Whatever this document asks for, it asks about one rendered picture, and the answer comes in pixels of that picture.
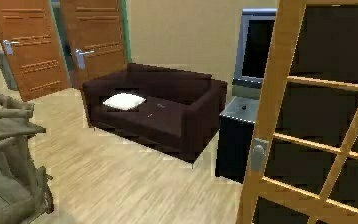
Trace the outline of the black cabinet with grey top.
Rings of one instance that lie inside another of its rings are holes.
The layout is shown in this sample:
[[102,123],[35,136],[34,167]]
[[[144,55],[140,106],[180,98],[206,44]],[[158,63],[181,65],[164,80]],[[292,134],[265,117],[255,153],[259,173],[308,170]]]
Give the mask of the black cabinet with grey top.
[[259,101],[234,97],[220,113],[215,175],[242,183]]

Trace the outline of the light wooden glazed door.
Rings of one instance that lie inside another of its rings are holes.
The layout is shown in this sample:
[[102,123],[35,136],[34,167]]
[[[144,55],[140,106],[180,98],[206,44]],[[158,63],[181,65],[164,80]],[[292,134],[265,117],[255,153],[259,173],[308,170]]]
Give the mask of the light wooden glazed door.
[[[346,160],[351,158],[358,161],[358,153],[352,150],[358,136],[358,107],[343,142],[338,148],[275,131],[288,83],[358,92],[358,84],[298,77],[290,74],[305,9],[308,6],[338,5],[358,6],[358,0],[278,0],[257,120],[253,132],[253,139],[260,138],[269,142],[267,155],[261,172],[253,171],[250,168],[250,156],[248,156],[235,224],[253,224],[257,200],[260,197],[307,215],[307,224],[315,224],[318,220],[327,224],[358,224],[358,208],[329,198]],[[271,151],[271,143],[274,139],[327,151],[335,155],[335,161],[319,194],[293,187],[264,175]]]

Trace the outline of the grey framed television set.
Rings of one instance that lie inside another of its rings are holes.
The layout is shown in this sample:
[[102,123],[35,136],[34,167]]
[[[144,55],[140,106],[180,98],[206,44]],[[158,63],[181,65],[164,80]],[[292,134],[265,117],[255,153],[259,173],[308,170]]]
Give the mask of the grey framed television set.
[[261,88],[276,12],[276,8],[242,9],[234,85]]

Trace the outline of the dark brown sofa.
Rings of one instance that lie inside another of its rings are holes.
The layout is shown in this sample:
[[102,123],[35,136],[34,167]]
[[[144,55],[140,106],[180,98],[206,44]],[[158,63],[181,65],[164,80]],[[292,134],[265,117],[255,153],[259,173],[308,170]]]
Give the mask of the dark brown sofa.
[[[131,110],[104,101],[120,93],[143,97]],[[219,130],[227,83],[210,74],[130,63],[83,83],[88,125],[193,163]]]

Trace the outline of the brown wooden room door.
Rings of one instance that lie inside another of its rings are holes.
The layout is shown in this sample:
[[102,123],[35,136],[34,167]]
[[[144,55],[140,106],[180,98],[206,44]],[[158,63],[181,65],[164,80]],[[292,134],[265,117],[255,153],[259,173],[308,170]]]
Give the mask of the brown wooden room door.
[[[18,41],[12,55],[4,40]],[[0,0],[0,43],[23,101],[69,87],[50,0]]]
[[[60,0],[67,39],[75,66],[75,86],[123,70],[127,65],[121,0]],[[86,54],[79,69],[75,50]]]

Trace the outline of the white pillow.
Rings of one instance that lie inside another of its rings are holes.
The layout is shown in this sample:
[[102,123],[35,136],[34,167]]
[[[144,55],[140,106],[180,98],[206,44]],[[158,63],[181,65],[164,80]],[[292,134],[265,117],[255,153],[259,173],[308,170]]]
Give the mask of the white pillow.
[[106,99],[103,104],[114,109],[127,111],[136,108],[145,101],[145,98],[138,95],[118,93]]

